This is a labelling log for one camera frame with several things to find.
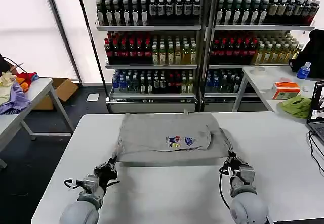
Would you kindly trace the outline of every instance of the laptop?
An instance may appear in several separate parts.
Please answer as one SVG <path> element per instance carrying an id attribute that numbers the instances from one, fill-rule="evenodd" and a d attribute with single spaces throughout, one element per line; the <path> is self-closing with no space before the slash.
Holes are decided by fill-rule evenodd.
<path id="1" fill-rule="evenodd" d="M 307 125 L 324 141 L 324 81 L 315 84 Z"/>

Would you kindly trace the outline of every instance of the purple cloth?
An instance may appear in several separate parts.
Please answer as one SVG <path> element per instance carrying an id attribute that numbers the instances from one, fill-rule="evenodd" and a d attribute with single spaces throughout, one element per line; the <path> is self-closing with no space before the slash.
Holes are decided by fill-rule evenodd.
<path id="1" fill-rule="evenodd" d="M 15 82 L 11 87 L 10 99 L 0 105 L 0 114 L 3 114 L 9 109 L 23 110 L 28 106 L 28 104 L 30 104 L 30 100 L 26 98 L 20 85 Z"/>

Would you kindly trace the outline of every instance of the laptop screen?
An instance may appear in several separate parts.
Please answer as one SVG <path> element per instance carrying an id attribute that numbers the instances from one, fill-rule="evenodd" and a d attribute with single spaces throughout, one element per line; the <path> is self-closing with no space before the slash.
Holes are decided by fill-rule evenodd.
<path id="1" fill-rule="evenodd" d="M 307 122 L 324 121 L 324 81 L 315 84 Z"/>

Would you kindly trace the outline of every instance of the paper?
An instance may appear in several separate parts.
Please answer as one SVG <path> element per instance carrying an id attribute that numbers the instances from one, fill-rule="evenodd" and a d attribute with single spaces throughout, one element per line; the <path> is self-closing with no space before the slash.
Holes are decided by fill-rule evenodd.
<path id="1" fill-rule="evenodd" d="M 88 94 L 87 102 L 98 101 L 99 94 Z"/>

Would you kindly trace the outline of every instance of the gray floor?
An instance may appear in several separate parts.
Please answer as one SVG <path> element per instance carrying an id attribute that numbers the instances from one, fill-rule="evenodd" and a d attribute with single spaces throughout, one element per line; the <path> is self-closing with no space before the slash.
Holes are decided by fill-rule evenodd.
<path id="1" fill-rule="evenodd" d="M 88 93 L 100 93 L 99 100 L 86 102 Z M 64 104 L 64 108 L 77 126 L 85 114 L 108 113 L 105 99 L 102 87 L 83 87 Z M 244 105 L 240 109 L 251 111 L 255 106 Z M 37 132 L 66 131 L 55 111 L 33 111 L 26 122 Z M 69 139 L 70 137 L 38 137 L 31 141 L 28 133 L 22 129 L 0 152 L 0 158 L 8 163 L 8 168 L 0 172 L 0 224 L 30 223 Z M 324 223 L 324 219 L 283 223 L 320 224 Z"/>

